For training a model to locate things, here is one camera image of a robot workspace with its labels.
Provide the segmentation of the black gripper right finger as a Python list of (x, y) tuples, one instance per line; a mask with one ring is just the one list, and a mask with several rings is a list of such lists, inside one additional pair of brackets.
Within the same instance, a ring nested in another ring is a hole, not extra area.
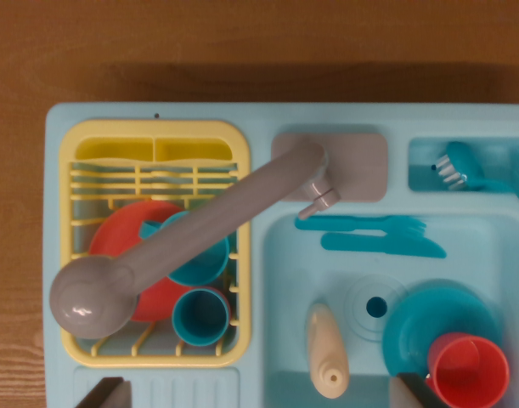
[(399, 373), (390, 378), (390, 408), (448, 408), (417, 373)]

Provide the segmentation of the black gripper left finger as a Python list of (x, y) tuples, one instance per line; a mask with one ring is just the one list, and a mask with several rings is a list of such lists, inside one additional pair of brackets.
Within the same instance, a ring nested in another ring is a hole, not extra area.
[(76, 408), (131, 408), (132, 384), (122, 377), (104, 377)]

